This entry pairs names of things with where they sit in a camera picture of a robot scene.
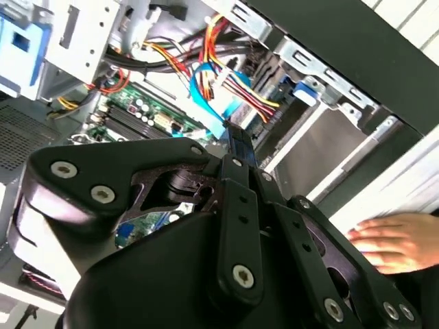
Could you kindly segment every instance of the blue cable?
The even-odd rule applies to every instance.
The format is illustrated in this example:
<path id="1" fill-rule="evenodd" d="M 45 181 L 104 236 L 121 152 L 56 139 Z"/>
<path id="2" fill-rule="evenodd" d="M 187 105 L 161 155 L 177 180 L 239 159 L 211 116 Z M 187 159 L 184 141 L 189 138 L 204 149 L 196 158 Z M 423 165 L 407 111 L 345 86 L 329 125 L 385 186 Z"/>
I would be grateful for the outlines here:
<path id="1" fill-rule="evenodd" d="M 224 112 L 223 117 L 221 117 L 218 113 L 216 113 L 216 111 L 209 105 L 208 101 L 202 96 L 202 93 L 200 92 L 200 89 L 198 88 L 198 83 L 197 83 L 197 74 L 203 71 L 211 71 L 217 74 L 217 70 L 215 69 L 215 67 L 213 67 L 213 65 L 211 63 L 204 63 L 202 65 L 200 65 L 194 72 L 191 78 L 191 81 L 189 82 L 189 90 L 191 92 L 191 96 L 192 96 L 192 100 L 198 104 L 199 106 L 201 106 L 202 108 L 204 108 L 207 112 L 209 112 L 210 114 L 212 114 L 216 119 L 220 120 L 221 122 L 224 122 L 224 118 L 228 119 L 234 111 L 236 111 L 236 109 L 238 109 L 238 107 L 241 105 L 240 101 L 234 101 L 232 102 L 231 105 L 229 105 L 229 107 L 227 107 L 226 111 Z M 236 72 L 235 74 L 238 75 L 239 79 L 246 84 L 246 86 L 251 85 L 250 83 L 250 79 L 245 75 L 242 74 L 240 72 Z"/>

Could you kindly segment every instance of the orange wire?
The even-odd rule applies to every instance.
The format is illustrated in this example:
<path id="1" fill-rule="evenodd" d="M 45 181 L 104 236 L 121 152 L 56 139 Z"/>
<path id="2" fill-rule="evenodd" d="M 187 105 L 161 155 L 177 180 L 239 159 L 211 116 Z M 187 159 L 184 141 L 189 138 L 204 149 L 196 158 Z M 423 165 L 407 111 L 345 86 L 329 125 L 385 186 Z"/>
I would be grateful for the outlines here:
<path id="1" fill-rule="evenodd" d="M 117 90 L 104 91 L 104 92 L 109 94 L 118 93 L 119 91 L 124 89 L 128 85 L 128 83 L 130 83 L 130 76 L 131 76 L 131 71 L 128 71 L 128 75 L 126 76 L 125 82 L 123 83 L 122 86 L 120 86 Z"/>

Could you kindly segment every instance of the screw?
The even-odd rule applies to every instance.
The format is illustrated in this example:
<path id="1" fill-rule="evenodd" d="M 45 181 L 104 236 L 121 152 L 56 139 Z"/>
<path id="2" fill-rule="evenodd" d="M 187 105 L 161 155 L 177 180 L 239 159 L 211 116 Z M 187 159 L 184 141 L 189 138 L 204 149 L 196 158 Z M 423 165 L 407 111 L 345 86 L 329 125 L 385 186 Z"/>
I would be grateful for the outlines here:
<path id="1" fill-rule="evenodd" d="M 305 209 L 310 209 L 311 205 L 309 204 L 309 202 L 307 200 L 300 200 L 300 205 L 305 208 Z"/>
<path id="2" fill-rule="evenodd" d="M 341 323 L 344 320 L 344 315 L 342 308 L 335 300 L 327 298 L 324 300 L 324 307 L 326 308 L 328 314 L 336 320 L 336 322 Z"/>
<path id="3" fill-rule="evenodd" d="M 101 204 L 109 204 L 116 199 L 115 192 L 111 188 L 102 185 L 91 189 L 91 197 Z"/>
<path id="4" fill-rule="evenodd" d="M 70 162 L 57 161 L 50 166 L 52 173 L 59 178 L 73 178 L 78 174 L 78 169 Z"/>
<path id="5" fill-rule="evenodd" d="M 238 167 L 242 167 L 242 162 L 237 159 L 233 159 L 233 163 L 236 164 Z"/>
<path id="6" fill-rule="evenodd" d="M 399 320 L 399 314 L 398 314 L 398 312 L 395 310 L 395 307 L 393 307 L 393 306 L 391 305 L 391 303 L 387 303 L 387 302 L 385 302 L 385 303 L 383 304 L 383 306 L 384 306 L 384 309 L 385 309 L 386 313 L 389 314 L 389 316 L 390 316 L 393 320 L 395 320 L 395 321 Z"/>
<path id="7" fill-rule="evenodd" d="M 262 177 L 264 177 L 264 179 L 268 182 L 271 182 L 273 180 L 272 176 L 268 175 L 267 173 L 262 173 Z"/>
<path id="8" fill-rule="evenodd" d="M 243 265 L 235 265 L 233 267 L 233 278 L 245 289 L 250 289 L 254 286 L 253 273 Z"/>
<path id="9" fill-rule="evenodd" d="M 409 308 L 406 307 L 406 305 L 399 304 L 399 308 L 401 309 L 401 311 L 403 312 L 406 318 L 408 318 L 410 321 L 414 321 L 414 315 L 411 312 L 411 310 L 409 310 Z"/>
<path id="10" fill-rule="evenodd" d="M 201 156 L 203 154 L 203 151 L 199 147 L 196 147 L 196 146 L 191 147 L 191 151 L 199 156 Z"/>

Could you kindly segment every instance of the black wire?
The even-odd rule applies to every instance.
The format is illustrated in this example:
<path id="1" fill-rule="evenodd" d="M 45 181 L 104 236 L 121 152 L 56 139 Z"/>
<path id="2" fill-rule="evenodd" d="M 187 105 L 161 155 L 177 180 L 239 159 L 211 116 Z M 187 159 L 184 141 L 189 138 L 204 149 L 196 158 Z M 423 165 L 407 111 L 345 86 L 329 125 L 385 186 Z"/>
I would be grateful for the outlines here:
<path id="1" fill-rule="evenodd" d="M 252 53 L 256 50 L 262 50 L 261 45 L 254 45 L 250 47 L 251 42 L 241 41 L 241 42 L 230 42 L 228 44 L 217 45 L 217 47 L 226 47 L 223 50 L 217 51 L 218 57 L 231 56 L 231 55 L 245 55 Z M 190 65 L 198 61 L 199 52 L 202 47 L 192 49 L 189 53 L 185 53 L 177 56 L 177 60 L 184 61 L 185 65 Z M 119 66 L 123 69 L 129 69 L 131 71 L 140 72 L 168 72 L 170 65 L 166 60 L 161 62 L 141 62 L 139 60 L 133 60 L 132 58 L 127 58 L 123 55 L 118 54 L 116 51 L 110 47 L 107 49 L 107 53 L 104 56 L 104 60 L 110 64 Z"/>
<path id="2" fill-rule="evenodd" d="M 202 39 L 202 37 L 205 35 L 206 33 L 206 29 L 202 29 L 198 32 L 196 32 L 195 34 L 192 34 L 191 36 L 188 36 L 187 38 L 184 38 L 181 41 L 178 41 L 178 43 L 180 43 L 182 46 L 185 46 L 189 43 L 192 43 L 193 41 L 197 40 L 197 39 Z M 154 36 L 151 38 L 148 38 L 148 40 L 152 40 L 155 38 L 160 38 L 161 36 Z M 236 31 L 231 31 L 229 33 L 225 33 L 225 34 L 220 34 L 217 38 L 217 45 L 220 45 L 222 43 L 225 42 L 232 42 L 232 41 L 236 41 L 237 39 L 241 38 L 242 34 L 237 33 Z M 173 44 L 169 44 L 169 43 L 163 43 L 163 42 L 156 42 L 157 45 L 165 48 L 166 50 L 170 50 L 175 48 L 175 46 Z"/>

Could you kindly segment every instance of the human hand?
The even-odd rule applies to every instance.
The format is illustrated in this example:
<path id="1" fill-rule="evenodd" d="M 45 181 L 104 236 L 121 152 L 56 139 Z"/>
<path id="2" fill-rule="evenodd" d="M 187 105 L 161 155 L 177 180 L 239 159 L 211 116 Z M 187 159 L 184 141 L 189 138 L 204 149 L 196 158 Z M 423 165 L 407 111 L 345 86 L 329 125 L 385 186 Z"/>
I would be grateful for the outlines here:
<path id="1" fill-rule="evenodd" d="M 439 218 L 431 215 L 405 214 L 363 221 L 346 237 L 383 274 L 439 264 Z"/>

